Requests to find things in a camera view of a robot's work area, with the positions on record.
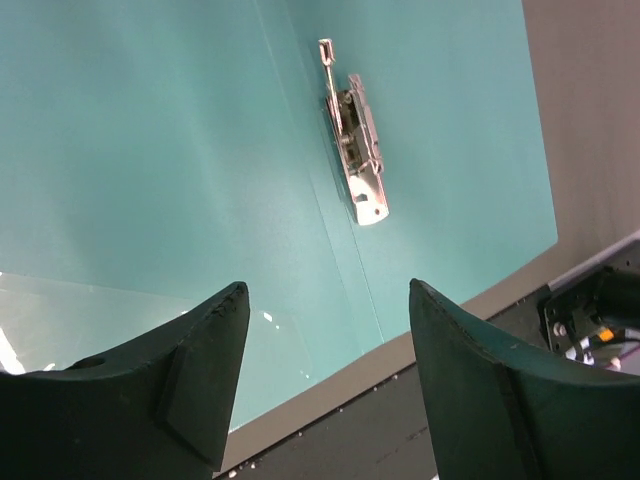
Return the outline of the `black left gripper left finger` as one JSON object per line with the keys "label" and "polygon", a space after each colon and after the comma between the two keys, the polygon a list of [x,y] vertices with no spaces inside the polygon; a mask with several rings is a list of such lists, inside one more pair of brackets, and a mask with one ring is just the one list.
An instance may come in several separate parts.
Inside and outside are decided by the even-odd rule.
{"label": "black left gripper left finger", "polygon": [[1,377],[5,479],[210,479],[250,320],[246,283],[58,371]]}

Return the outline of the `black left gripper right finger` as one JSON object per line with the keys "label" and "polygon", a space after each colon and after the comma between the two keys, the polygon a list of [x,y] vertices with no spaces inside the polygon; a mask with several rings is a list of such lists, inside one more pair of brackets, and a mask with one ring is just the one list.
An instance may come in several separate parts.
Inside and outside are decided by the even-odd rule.
{"label": "black left gripper right finger", "polygon": [[424,281],[412,340],[442,479],[635,479],[639,380],[531,345]]}

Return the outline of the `teal plastic file folder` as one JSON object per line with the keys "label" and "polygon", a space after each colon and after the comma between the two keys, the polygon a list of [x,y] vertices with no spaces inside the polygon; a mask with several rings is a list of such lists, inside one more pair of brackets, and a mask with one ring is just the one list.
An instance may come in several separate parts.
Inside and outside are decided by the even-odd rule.
{"label": "teal plastic file folder", "polygon": [[[318,41],[360,76],[386,219],[356,223]],[[63,369],[231,282],[239,428],[557,240],[518,1],[5,1],[1,366]]]}

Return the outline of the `metal folder clip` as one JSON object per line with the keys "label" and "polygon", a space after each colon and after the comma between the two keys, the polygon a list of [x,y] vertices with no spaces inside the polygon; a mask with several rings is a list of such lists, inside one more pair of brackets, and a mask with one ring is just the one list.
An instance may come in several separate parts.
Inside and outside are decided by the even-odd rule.
{"label": "metal folder clip", "polygon": [[360,226],[371,226],[389,215],[383,184],[384,160],[372,111],[359,75],[350,74],[348,87],[338,88],[332,40],[321,39],[318,46],[326,77],[326,105],[355,221]]}

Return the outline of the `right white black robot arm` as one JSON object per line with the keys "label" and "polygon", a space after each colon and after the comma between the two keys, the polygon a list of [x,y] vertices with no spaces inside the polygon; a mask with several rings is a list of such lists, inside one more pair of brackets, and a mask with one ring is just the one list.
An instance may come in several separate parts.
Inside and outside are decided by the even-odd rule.
{"label": "right white black robot arm", "polygon": [[531,345],[477,318],[424,281],[409,315],[442,479],[635,479],[639,379],[593,353],[632,342],[639,278],[602,268],[540,305],[567,345]]}

